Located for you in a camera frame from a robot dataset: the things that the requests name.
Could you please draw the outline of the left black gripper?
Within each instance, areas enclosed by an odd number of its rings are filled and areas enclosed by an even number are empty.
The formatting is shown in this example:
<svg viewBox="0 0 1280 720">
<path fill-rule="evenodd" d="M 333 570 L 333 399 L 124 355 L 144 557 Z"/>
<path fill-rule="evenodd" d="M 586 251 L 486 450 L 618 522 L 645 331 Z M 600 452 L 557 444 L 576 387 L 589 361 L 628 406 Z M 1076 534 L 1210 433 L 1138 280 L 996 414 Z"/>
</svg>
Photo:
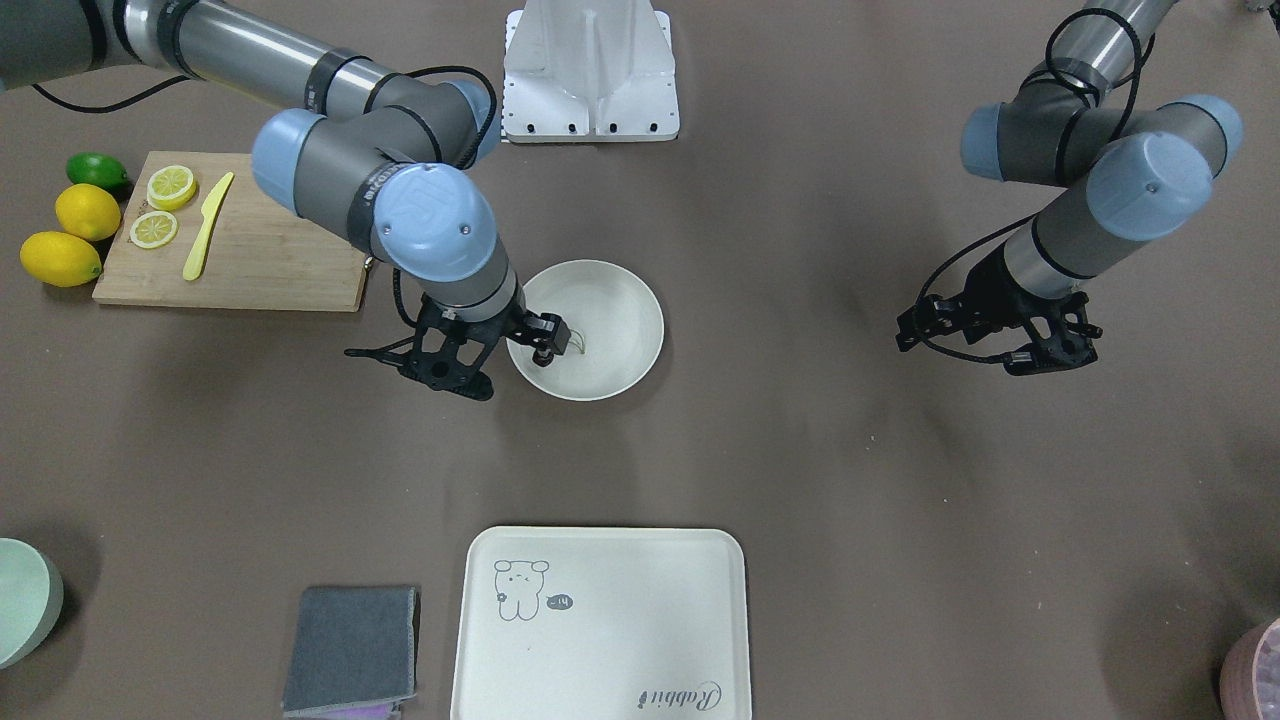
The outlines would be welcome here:
<svg viewBox="0 0 1280 720">
<path fill-rule="evenodd" d="M 925 346 L 965 363 L 1000 365 L 1010 375 L 1036 375 L 1073 370 L 1098 359 L 1093 341 L 1102 329 L 1088 322 L 1087 293 L 1074 291 L 1062 299 L 1042 299 L 1020 287 L 1004 265 L 998 251 L 979 260 L 966 274 L 964 288 L 946 299 L 932 293 L 937 278 L 986 241 L 975 241 L 934 269 L 911 306 L 897 318 L 897 350 Z M 974 355 L 943 347 L 937 337 L 961 334 L 966 343 L 1001 331 L 1023 331 L 1027 342 L 995 355 Z"/>
</svg>

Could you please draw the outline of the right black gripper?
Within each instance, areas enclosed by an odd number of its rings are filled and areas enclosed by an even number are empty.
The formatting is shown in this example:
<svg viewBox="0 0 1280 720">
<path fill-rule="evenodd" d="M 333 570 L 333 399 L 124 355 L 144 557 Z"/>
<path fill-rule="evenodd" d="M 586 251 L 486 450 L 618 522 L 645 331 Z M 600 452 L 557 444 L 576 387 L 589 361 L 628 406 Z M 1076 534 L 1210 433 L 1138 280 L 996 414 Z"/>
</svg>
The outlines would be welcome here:
<svg viewBox="0 0 1280 720">
<path fill-rule="evenodd" d="M 534 347 L 532 363 L 549 366 L 570 345 L 572 331 L 554 313 L 534 314 L 522 301 L 483 322 L 448 318 L 426 296 L 410 323 L 413 333 L 379 348 L 347 348 L 349 357 L 369 357 L 393 366 L 402 377 L 476 401 L 494 395 L 483 364 L 503 340 Z"/>
</svg>

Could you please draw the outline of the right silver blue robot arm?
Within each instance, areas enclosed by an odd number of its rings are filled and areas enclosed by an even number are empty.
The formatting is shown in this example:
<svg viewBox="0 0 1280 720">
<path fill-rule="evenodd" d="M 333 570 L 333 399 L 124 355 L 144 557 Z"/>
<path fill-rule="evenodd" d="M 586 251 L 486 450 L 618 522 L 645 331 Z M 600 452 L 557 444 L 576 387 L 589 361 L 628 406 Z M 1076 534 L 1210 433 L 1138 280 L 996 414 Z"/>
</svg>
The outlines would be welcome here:
<svg viewBox="0 0 1280 720">
<path fill-rule="evenodd" d="M 257 187 L 420 284 L 412 334 L 364 356 L 477 401 L 504 340 L 539 366 L 571 329 L 527 310 L 494 213 L 467 169 L 498 142 L 488 78 L 431 85 L 223 1 L 5 1 L 3 87 L 138 63 L 279 106 L 259 132 Z"/>
</svg>

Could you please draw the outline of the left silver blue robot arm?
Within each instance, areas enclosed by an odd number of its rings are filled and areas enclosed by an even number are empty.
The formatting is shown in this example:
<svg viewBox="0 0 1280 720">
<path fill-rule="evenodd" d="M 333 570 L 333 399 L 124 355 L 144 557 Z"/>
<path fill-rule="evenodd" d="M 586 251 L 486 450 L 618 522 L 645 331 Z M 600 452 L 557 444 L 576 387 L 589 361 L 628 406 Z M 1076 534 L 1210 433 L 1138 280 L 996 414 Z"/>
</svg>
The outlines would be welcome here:
<svg viewBox="0 0 1280 720">
<path fill-rule="evenodd" d="M 941 336 L 974 345 L 1027 333 L 988 356 L 1011 375 L 1096 361 L 1102 331 L 1084 284 L 1183 227 L 1210 200 L 1242 147 L 1228 101 L 1193 94 L 1151 111 L 1134 105 L 1170 1 L 1088 1 L 1050 36 L 1039 64 L 1007 102 L 977 108 L 961 141 L 973 176 L 1059 187 L 1044 209 L 989 236 L 993 249 L 952 297 L 923 286 L 897 319 L 906 352 Z"/>
</svg>

